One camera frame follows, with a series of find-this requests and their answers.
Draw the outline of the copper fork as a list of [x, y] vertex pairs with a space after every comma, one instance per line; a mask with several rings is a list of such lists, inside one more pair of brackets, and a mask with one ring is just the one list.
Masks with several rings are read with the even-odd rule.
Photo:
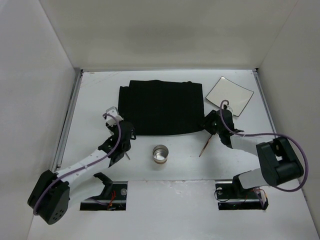
[[212, 139], [213, 135], [210, 135], [210, 137], [208, 138], [208, 140], [206, 141], [205, 145], [203, 146], [200, 154], [199, 154], [199, 158], [203, 155], [205, 149], [207, 148], [208, 144], [210, 143], [211, 139]]

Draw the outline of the black cloth placemat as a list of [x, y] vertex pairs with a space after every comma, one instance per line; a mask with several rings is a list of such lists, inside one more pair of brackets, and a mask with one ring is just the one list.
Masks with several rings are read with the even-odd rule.
[[199, 132], [205, 118], [203, 86], [191, 81], [131, 80], [119, 88], [118, 110], [138, 136]]

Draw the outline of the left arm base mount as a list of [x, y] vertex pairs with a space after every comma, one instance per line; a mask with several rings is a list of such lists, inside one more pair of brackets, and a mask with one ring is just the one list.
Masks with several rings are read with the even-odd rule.
[[127, 207], [128, 182], [112, 181], [99, 172], [94, 175], [104, 188], [99, 195], [92, 196], [80, 203], [80, 211], [125, 211]]

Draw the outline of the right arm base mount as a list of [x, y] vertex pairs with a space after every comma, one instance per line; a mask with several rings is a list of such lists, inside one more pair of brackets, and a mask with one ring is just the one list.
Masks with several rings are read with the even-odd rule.
[[266, 192], [259, 187], [244, 189], [239, 176], [215, 182], [214, 197], [220, 211], [262, 210], [269, 206]]

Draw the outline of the silver metal cup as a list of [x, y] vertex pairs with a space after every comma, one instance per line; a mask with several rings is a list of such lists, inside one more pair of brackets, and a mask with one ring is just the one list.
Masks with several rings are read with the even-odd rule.
[[165, 145], [157, 145], [152, 150], [152, 157], [156, 164], [165, 164], [168, 160], [169, 149]]

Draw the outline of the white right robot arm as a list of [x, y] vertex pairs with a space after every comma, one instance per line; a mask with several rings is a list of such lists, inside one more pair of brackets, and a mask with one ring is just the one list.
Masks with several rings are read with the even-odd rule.
[[291, 144], [296, 141], [279, 133], [246, 133], [235, 128], [233, 114], [227, 105], [212, 110], [199, 123], [211, 135], [218, 135], [223, 145], [242, 150], [257, 157], [259, 168], [237, 174], [232, 179], [232, 190], [237, 195], [262, 186], [279, 185], [300, 177], [305, 181], [309, 166], [304, 152], [302, 164]]

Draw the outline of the white square plate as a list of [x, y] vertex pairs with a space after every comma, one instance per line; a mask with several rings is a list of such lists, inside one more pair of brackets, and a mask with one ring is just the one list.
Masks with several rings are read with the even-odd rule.
[[205, 99], [217, 107], [220, 106], [223, 100], [227, 100], [233, 115], [239, 117], [253, 94], [252, 90], [244, 88], [222, 76]]

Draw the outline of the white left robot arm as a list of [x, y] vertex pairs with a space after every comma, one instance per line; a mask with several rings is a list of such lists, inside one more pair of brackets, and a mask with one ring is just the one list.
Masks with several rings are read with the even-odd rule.
[[106, 205], [107, 198], [114, 196], [113, 181], [103, 171], [125, 156], [136, 134], [133, 124], [125, 120], [109, 130], [112, 136], [85, 159], [56, 172], [46, 170], [40, 175], [27, 200], [35, 216], [52, 225], [73, 204], [92, 199]]

